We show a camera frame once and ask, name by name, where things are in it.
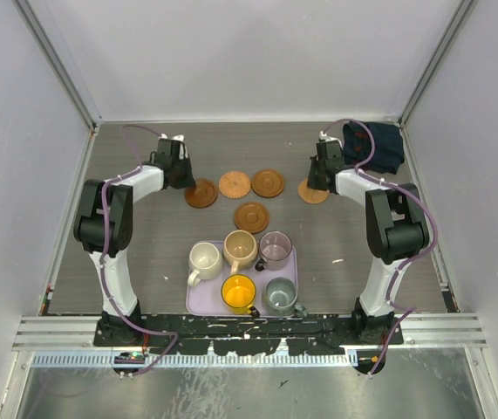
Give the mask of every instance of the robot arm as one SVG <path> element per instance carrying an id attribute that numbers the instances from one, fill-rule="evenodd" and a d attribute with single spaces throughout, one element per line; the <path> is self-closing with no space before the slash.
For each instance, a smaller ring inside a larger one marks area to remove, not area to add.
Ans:
<path id="1" fill-rule="evenodd" d="M 311 157 L 308 186 L 347 196 L 365 207 L 367 243 L 374 258 L 366 287 L 353 312 L 354 327 L 360 334 L 365 328 L 392 323 L 394 309 L 386 298 L 391 278 L 404 260 L 428 245 L 429 232 L 423 211 L 416 203 L 397 190 L 360 176 L 345 164 L 341 146 L 339 139 L 321 133 L 317 155 Z M 419 197 L 412 183 L 400 187 Z M 405 271 L 406 267 L 399 270 L 390 300 L 394 300 Z"/>
<path id="2" fill-rule="evenodd" d="M 92 259 L 100 279 L 100 259 L 105 240 L 101 189 L 105 181 L 85 182 L 74 221 L 74 237 L 82 243 Z M 162 136 L 158 149 L 139 172 L 108 189 L 110 241 L 104 258 L 107 287 L 120 311 L 127 317 L 140 313 L 140 305 L 130 282 L 126 250 L 133 236 L 133 204 L 145 196 L 167 187 L 175 189 L 194 186 L 192 168 L 182 135 L 168 139 Z M 103 314 L 109 324 L 118 322 L 119 315 L 103 292 Z"/>

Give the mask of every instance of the white wall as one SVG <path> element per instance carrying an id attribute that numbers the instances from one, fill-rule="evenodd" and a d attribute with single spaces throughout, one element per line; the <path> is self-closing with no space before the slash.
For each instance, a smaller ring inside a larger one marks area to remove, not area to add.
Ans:
<path id="1" fill-rule="evenodd" d="M 458 0 L 30 3 L 105 120 L 331 120 L 400 116 Z"/>
<path id="2" fill-rule="evenodd" d="M 442 250 L 498 373 L 498 1 L 479 2 L 408 125 Z"/>
<path id="3" fill-rule="evenodd" d="M 85 123 L 10 1 L 0 0 L 0 396 L 22 315 L 34 315 Z"/>

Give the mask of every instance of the gray mug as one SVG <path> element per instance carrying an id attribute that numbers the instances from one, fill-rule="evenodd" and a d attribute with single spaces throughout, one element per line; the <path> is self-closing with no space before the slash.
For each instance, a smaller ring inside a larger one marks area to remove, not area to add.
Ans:
<path id="1" fill-rule="evenodd" d="M 270 314 L 288 317 L 295 314 L 297 317 L 307 317 L 309 312 L 297 303 L 297 289 L 287 278 L 274 278 L 263 292 L 263 304 Z"/>
<path id="2" fill-rule="evenodd" d="M 279 271 L 288 264 L 289 255 L 293 250 L 290 238 L 281 231 L 270 231 L 258 242 L 260 259 L 255 269 L 263 271 Z"/>

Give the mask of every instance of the beige mug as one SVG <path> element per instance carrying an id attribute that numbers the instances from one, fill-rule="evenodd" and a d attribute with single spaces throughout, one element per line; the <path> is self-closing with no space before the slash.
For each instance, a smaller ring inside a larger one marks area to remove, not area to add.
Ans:
<path id="1" fill-rule="evenodd" d="M 252 234 L 236 230 L 228 234 L 223 242 L 223 257 L 231 265 L 231 275 L 248 268 L 258 255 L 258 245 Z"/>

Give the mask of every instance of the wooden coaster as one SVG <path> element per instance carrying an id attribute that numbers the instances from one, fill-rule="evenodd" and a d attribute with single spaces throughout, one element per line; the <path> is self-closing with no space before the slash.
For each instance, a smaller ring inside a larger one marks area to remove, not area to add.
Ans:
<path id="1" fill-rule="evenodd" d="M 297 192 L 306 203 L 323 203 L 330 194 L 327 190 L 307 188 L 307 179 L 299 183 Z"/>
<path id="2" fill-rule="evenodd" d="M 269 212 L 261 203 L 244 203 L 239 205 L 233 219 L 237 229 L 256 234 L 268 227 Z"/>
<path id="3" fill-rule="evenodd" d="M 217 187 L 208 179 L 196 179 L 196 186 L 185 189 L 185 201 L 194 208 L 207 208 L 217 199 Z"/>
<path id="4" fill-rule="evenodd" d="M 283 192 L 285 179 L 273 168 L 265 168 L 252 176 L 252 190 L 262 198 L 273 198 Z"/>
<path id="5" fill-rule="evenodd" d="M 243 172 L 228 172 L 220 179 L 220 192 L 227 198 L 243 198 L 250 192 L 250 179 Z"/>

